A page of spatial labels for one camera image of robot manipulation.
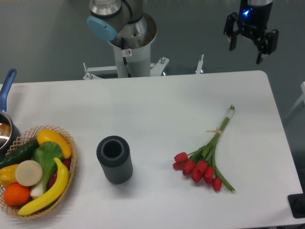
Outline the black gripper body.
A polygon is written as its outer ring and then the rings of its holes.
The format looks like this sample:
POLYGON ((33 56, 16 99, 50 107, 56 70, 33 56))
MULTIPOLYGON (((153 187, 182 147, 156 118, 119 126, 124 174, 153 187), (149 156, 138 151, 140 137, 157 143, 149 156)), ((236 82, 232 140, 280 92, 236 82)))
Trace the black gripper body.
POLYGON ((242 36, 254 40, 264 36, 272 0, 242 0, 238 13, 237 26, 242 36))

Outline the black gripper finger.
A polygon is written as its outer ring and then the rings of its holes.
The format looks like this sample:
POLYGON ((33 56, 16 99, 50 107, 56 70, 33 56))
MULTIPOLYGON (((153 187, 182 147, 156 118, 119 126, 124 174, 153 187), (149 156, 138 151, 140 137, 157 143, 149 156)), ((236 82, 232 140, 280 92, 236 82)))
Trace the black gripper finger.
POLYGON ((237 35, 240 33, 239 29, 234 30, 234 24, 237 22, 237 20, 238 14, 236 12, 233 12, 227 16, 224 26, 224 34, 227 35, 227 37, 230 39, 230 51, 236 48, 237 35))
POLYGON ((279 30, 274 29, 271 31, 264 31, 264 36, 258 41, 258 56, 256 64, 260 64, 263 58, 273 53, 277 48, 277 41, 279 36, 279 30))

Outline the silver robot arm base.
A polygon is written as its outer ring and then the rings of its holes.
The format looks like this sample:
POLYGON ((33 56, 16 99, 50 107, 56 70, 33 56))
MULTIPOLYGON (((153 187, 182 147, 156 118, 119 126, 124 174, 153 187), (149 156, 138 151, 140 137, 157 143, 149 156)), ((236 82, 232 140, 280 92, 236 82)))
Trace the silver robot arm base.
POLYGON ((89 9, 91 32, 118 48, 142 48, 157 35, 156 23, 143 11, 142 0, 91 0, 89 9))

